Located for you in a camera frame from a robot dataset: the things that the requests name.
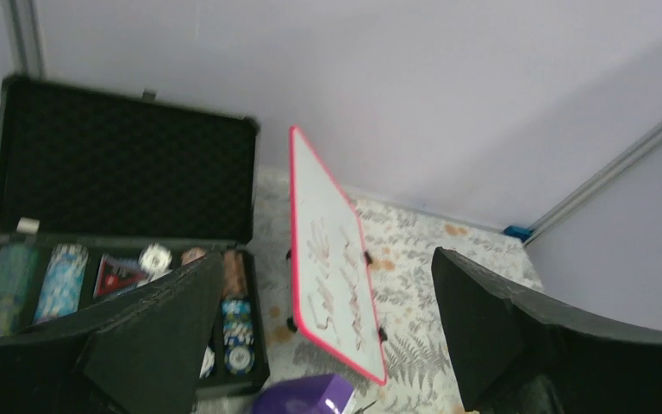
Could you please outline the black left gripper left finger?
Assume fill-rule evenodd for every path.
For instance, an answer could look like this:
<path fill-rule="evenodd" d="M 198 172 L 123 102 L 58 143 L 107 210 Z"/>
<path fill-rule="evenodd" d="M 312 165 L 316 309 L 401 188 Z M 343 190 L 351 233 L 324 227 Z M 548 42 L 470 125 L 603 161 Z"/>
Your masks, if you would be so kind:
<path fill-rule="evenodd" d="M 0 413 L 190 412 L 222 280 L 222 257 L 207 254 L 0 337 Z"/>

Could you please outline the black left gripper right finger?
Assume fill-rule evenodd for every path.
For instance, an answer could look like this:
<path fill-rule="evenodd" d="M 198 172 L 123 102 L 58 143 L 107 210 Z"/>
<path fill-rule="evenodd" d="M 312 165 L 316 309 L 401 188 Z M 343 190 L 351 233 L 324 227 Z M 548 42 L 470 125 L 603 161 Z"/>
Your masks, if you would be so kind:
<path fill-rule="evenodd" d="M 467 411 L 662 413 L 661 330 L 581 310 L 445 248 L 431 273 Z"/>

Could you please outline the pink framed whiteboard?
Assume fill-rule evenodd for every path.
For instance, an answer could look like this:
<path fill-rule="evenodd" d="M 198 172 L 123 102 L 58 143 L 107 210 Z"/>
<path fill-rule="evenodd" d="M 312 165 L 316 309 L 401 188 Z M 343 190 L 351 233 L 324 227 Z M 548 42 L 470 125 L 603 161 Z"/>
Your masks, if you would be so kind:
<path fill-rule="evenodd" d="M 388 380 L 362 224 L 298 126 L 289 131 L 292 318 L 368 380 Z"/>

